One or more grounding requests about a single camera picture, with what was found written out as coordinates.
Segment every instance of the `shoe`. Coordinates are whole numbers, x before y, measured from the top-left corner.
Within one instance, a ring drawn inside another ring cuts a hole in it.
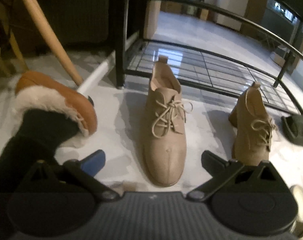
[[[97,130],[97,116],[90,101],[45,74],[25,72],[16,85],[15,93],[14,111],[16,119],[20,121],[28,109],[41,109],[64,113],[78,123],[81,133],[71,144],[68,142],[66,145],[81,147],[85,143],[83,137],[86,138]]]
[[[282,116],[281,121],[285,137],[293,144],[303,146],[303,115]]]
[[[149,177],[156,185],[164,187],[180,179],[187,151],[181,86],[167,60],[159,56],[154,65],[141,127]]]
[[[299,185],[294,185],[290,188],[290,191],[298,204],[298,214],[291,232],[299,240],[303,240],[303,188]]]
[[[266,112],[259,87],[254,82],[244,91],[229,115],[229,121],[237,128],[232,158],[248,166],[269,159],[272,130],[276,128]]]

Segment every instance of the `cardboard box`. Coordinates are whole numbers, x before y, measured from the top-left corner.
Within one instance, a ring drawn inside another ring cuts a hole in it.
[[[203,21],[207,21],[208,13],[209,13],[208,10],[202,9],[202,10],[201,10],[201,13],[200,13],[200,16],[199,16],[199,19],[201,19],[201,20],[203,20]]]
[[[160,10],[169,13],[181,14],[181,3],[176,2],[161,2]]]

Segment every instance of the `shoe heel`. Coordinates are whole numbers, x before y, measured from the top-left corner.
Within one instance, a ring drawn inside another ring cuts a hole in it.
[[[234,109],[231,111],[228,120],[233,127],[237,128],[237,105],[235,105]]]

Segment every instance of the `ribbed surface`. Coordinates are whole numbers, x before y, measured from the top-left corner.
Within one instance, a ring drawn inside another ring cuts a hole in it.
[[[37,0],[60,42],[105,41],[109,0]]]
[[[36,240],[17,234],[12,240]],[[122,200],[101,205],[94,217],[77,231],[51,240],[238,240],[296,239],[290,233],[247,237],[213,219],[204,204],[185,200],[181,193],[126,193]]]

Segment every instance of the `black sock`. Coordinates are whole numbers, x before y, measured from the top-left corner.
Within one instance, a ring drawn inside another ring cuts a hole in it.
[[[78,131],[77,123],[65,114],[28,110],[0,156],[0,192],[13,192],[37,160],[56,164],[57,147]]]

